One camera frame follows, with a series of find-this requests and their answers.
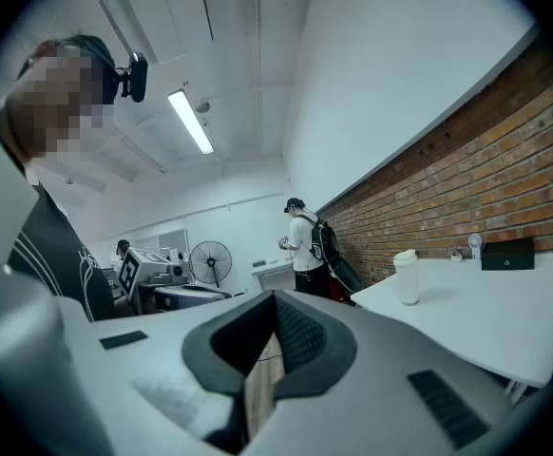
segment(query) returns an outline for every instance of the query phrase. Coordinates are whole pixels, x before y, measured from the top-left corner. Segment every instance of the red brick wall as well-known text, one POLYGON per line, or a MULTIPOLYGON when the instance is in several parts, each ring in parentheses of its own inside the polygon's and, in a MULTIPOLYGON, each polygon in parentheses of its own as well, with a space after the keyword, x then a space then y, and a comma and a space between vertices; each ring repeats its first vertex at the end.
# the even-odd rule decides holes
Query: red brick wall
POLYGON ((445 257, 458 245, 468 256, 473 232, 484 241, 534 236, 537 251, 553 252, 553 58, 544 42, 321 213, 366 285, 393 274, 392 256, 408 248, 445 257))

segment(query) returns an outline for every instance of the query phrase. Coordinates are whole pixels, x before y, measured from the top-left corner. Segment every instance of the person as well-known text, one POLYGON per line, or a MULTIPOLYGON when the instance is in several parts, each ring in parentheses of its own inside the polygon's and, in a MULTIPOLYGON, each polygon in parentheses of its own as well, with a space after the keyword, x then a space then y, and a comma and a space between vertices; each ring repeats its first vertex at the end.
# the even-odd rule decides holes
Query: person
POLYGON ((121 239, 116 245, 116 255, 118 256, 118 259, 114 263, 114 272, 116 272, 117 275, 121 272, 121 269, 123 268, 124 256, 126 255, 126 250, 128 250, 129 246, 129 242, 125 239, 121 239))
POLYGON ((0 143, 38 193, 8 261, 35 276, 54 295, 78 300, 89 321, 115 317, 107 279, 54 199, 33 172, 34 159, 80 137, 101 118, 118 90, 117 71, 104 42, 75 35, 42 43, 24 62, 0 100, 0 143))
POLYGON ((329 298, 329 279, 325 262, 311 253, 313 227, 317 216, 306 210, 305 206, 304 201, 298 198, 287 201, 285 213, 293 219, 289 226, 288 240, 280 242, 279 247, 294 252, 296 291, 329 298))

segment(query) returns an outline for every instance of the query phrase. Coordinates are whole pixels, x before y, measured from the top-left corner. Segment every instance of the white table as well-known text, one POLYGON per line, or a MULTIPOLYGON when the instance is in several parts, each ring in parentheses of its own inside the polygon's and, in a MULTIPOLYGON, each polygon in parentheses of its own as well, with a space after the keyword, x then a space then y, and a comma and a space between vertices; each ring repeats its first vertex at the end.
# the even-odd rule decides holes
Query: white table
POLYGON ((251 269, 251 275, 257 279, 262 291, 268 289, 293 289, 296 286, 294 261, 283 258, 274 263, 251 269))
POLYGON ((481 271, 473 260, 421 259, 418 278, 415 306, 398 299, 396 274, 352 300, 416 328, 478 367, 533 387, 549 381, 553 254, 535 255, 534 270, 508 272, 481 271))

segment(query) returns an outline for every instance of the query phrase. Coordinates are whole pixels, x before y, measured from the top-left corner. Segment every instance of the fluorescent light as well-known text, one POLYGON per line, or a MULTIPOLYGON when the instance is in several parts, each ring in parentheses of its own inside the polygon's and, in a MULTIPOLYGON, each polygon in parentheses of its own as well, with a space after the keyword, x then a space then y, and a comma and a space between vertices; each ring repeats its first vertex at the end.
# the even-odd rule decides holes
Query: fluorescent light
POLYGON ((183 90, 170 94, 168 98, 169 102, 180 116, 181 121, 188 129, 188 132, 199 146, 200 152, 203 154, 211 154, 213 152, 213 147, 202 131, 199 119, 194 114, 194 111, 192 111, 192 106, 188 103, 188 99, 185 97, 183 90))

